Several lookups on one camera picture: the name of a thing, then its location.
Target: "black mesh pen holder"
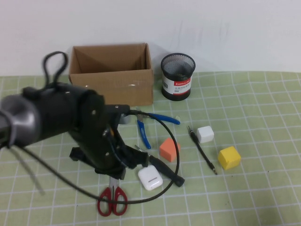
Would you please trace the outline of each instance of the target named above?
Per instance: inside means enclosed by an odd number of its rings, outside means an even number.
[[[195,61],[186,54],[172,53],[161,61],[162,94],[169,100],[180,101],[190,95],[191,76],[196,68]]]

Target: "black screwdriver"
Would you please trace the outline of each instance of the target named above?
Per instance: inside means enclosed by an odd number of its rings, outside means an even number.
[[[141,149],[140,147],[138,147],[137,145],[135,145],[135,147],[141,151],[141,152],[146,152],[143,149]],[[166,177],[168,177],[169,179],[171,179],[175,185],[177,185],[178,187],[181,187],[184,182],[185,179],[180,177],[179,175],[175,175],[175,173],[164,163],[162,162],[160,159],[154,157],[153,155],[149,154],[149,162],[163,175],[165,175]]]
[[[215,175],[217,175],[217,172],[215,170],[215,167],[214,165],[212,164],[212,162],[209,161],[209,159],[207,158],[207,156],[205,155],[203,149],[201,148],[201,146],[199,145],[199,142],[198,142],[198,137],[197,135],[193,132],[192,129],[190,129],[190,127],[188,126],[188,132],[189,132],[189,135],[192,139],[192,141],[196,144],[199,152],[201,153],[201,155],[203,156],[203,158],[205,159],[205,161],[207,162],[208,166],[210,167],[210,169],[212,169],[213,173]]]

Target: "orange cube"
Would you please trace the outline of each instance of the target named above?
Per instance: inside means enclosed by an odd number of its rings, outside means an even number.
[[[167,138],[163,144],[160,146],[160,155],[165,158],[167,161],[174,161],[176,158],[176,151],[174,141],[171,138]]]

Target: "yellow cube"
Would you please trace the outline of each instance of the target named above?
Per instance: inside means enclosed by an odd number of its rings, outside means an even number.
[[[221,150],[218,155],[218,161],[225,170],[238,166],[240,159],[240,154],[233,146]]]

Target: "cardboard box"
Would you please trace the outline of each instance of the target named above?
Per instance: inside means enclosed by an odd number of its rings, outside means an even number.
[[[153,71],[147,43],[73,47],[69,79],[94,89],[106,104],[153,102]]]

